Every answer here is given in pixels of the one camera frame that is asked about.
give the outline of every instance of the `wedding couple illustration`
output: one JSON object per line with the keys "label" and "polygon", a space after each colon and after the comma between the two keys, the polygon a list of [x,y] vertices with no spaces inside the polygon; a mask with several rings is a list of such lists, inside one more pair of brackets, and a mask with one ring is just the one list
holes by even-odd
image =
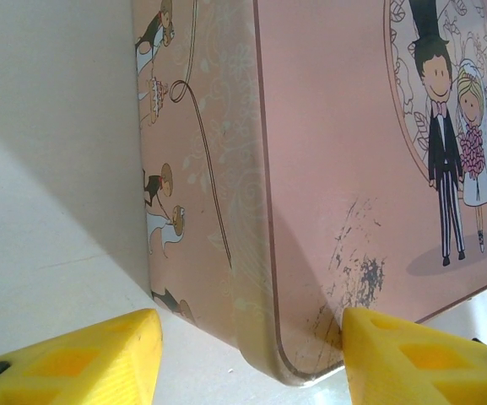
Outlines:
{"label": "wedding couple illustration", "polygon": [[185,209],[176,205],[172,210],[171,216],[166,212],[163,203],[160,201],[159,194],[162,193],[166,198],[170,198],[174,191],[174,176],[172,168],[168,163],[162,165],[160,175],[146,175],[143,170],[143,192],[147,195],[145,205],[153,207],[154,200],[157,200],[162,214],[147,214],[149,254],[153,254],[151,247],[153,233],[158,230],[162,251],[166,257],[165,247],[167,243],[179,243],[183,239],[185,229]]}
{"label": "wedding couple illustration", "polygon": [[464,59],[459,65],[457,119],[461,151],[447,108],[453,88],[452,61],[440,37],[436,0],[410,0],[419,39],[414,42],[414,61],[430,99],[428,170],[429,186],[438,191],[441,218],[442,265],[450,264],[452,228],[458,259],[466,257],[458,191],[463,202],[475,208],[478,240],[484,251],[483,210],[487,203],[487,103],[483,80],[476,64]]}

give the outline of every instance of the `scratch mark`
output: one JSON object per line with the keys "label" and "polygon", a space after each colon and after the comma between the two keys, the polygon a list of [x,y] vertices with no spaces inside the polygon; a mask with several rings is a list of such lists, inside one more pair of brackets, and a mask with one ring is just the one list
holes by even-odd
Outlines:
{"label": "scratch mark", "polygon": [[352,215],[352,212],[354,211],[355,204],[357,204],[357,202],[358,202],[358,199],[356,198],[354,203],[352,204],[352,206],[350,207],[350,209],[348,210],[348,212],[346,214],[346,219],[344,220],[344,225],[341,228],[341,232],[340,232],[339,237],[337,238],[337,245],[335,246],[335,250],[333,251],[333,254],[331,256],[331,260],[329,261],[329,267],[327,268],[327,270],[329,272],[331,271],[331,266],[333,265],[333,260],[337,256],[337,250],[340,247],[339,244],[340,244],[341,240],[343,239],[344,230],[346,229],[346,225],[348,224],[350,216]]}
{"label": "scratch mark", "polygon": [[361,264],[360,288],[357,291],[357,303],[369,308],[376,300],[376,294],[381,291],[384,281],[385,261],[376,258],[365,258]]}
{"label": "scratch mark", "polygon": [[315,331],[315,334],[317,332],[318,325],[320,325],[320,318],[322,317],[322,313],[326,309],[327,304],[324,304],[320,307],[318,310],[317,318],[315,319],[314,323],[312,324],[312,330]]}
{"label": "scratch mark", "polygon": [[335,320],[334,318],[335,317],[332,314],[331,315],[331,320],[329,321],[329,325],[327,326],[326,336],[324,336],[324,343],[322,345],[322,348],[320,349],[320,353],[318,354],[317,363],[316,363],[316,365],[314,367],[314,373],[317,372],[318,365],[320,364],[320,360],[322,359],[322,356],[323,356],[323,353],[324,353],[324,349],[326,348],[327,336],[329,335],[329,331],[331,331],[331,326],[333,325],[333,321]]}

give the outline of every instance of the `floral pattern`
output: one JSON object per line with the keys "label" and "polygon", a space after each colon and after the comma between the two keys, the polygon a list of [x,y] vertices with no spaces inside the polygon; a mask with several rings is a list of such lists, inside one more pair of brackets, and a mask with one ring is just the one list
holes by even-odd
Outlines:
{"label": "floral pattern", "polygon": [[[206,57],[200,66],[215,66],[218,73],[212,77],[208,92],[200,94],[198,104],[214,160],[218,198],[229,207],[223,213],[228,220],[229,243],[238,246],[234,249],[232,272],[242,272],[261,290],[272,294],[269,267],[257,251],[267,247],[268,241],[262,228],[267,212],[264,168],[257,164],[256,156],[262,148],[261,137],[252,136],[255,128],[261,127],[256,52],[249,45],[255,41],[254,30],[236,27],[240,21],[252,21],[250,6],[246,2],[218,2],[208,11],[206,36],[217,35],[218,39],[204,42],[208,49],[203,52]],[[224,114],[206,121],[209,108]],[[183,168],[189,173],[187,182],[199,183],[203,193],[210,192],[200,132],[191,136],[189,147],[190,154],[183,160]],[[215,248],[225,248],[220,231],[208,239]]]}
{"label": "floral pattern", "polygon": [[481,130],[467,125],[466,132],[461,134],[461,162],[464,173],[469,173],[472,180],[476,180],[485,168],[485,155]]}
{"label": "floral pattern", "polygon": [[[436,7],[441,37],[449,41],[453,80],[461,61],[472,59],[482,74],[487,99],[487,17],[482,0],[437,0]],[[386,0],[384,18],[386,57],[398,118],[410,152],[426,177],[430,100],[415,68],[413,41],[418,38],[418,33],[409,1]],[[458,108],[455,83],[447,104],[453,115]],[[455,125],[460,141],[463,124],[457,119]]]}

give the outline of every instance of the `striped trousers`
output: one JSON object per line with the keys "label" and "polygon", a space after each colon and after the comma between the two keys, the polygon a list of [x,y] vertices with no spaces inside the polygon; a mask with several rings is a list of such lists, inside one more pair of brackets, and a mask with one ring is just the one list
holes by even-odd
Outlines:
{"label": "striped trousers", "polygon": [[452,173],[445,170],[438,186],[438,199],[440,201],[440,224],[442,233],[442,256],[449,257],[452,252],[452,222],[457,250],[464,251],[463,224],[457,196],[457,186],[453,181]]}

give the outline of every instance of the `black suit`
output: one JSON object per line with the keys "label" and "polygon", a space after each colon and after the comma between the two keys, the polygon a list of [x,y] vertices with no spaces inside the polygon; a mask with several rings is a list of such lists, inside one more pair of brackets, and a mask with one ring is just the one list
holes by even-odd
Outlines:
{"label": "black suit", "polygon": [[155,298],[159,299],[159,301],[162,302],[164,305],[166,305],[166,307],[170,311],[176,312],[176,313],[181,312],[179,302],[177,302],[177,300],[174,298],[174,296],[167,289],[165,289],[164,295],[157,294],[153,290],[151,290],[151,295],[153,295],[153,300]]}
{"label": "black suit", "polygon": [[440,126],[441,116],[431,117],[429,125],[429,180],[436,181],[440,203],[442,255],[451,252],[451,223],[455,230],[457,250],[464,251],[463,226],[458,205],[458,179],[463,176],[463,165],[455,139],[449,111],[443,119],[444,138]]}
{"label": "black suit", "polygon": [[148,42],[151,47],[153,48],[153,42],[155,39],[155,36],[157,35],[157,31],[159,30],[160,25],[162,24],[162,20],[160,17],[161,13],[158,12],[151,22],[148,25],[148,28],[145,30],[143,33],[143,36],[138,38],[138,42],[134,45],[136,49],[140,47],[144,42]]}
{"label": "black suit", "polygon": [[159,190],[162,189],[162,177],[160,175],[151,175],[148,179],[148,185],[143,188],[145,192],[149,193],[149,201],[145,200],[145,203],[150,207],[153,206],[153,199],[157,197],[159,200]]}

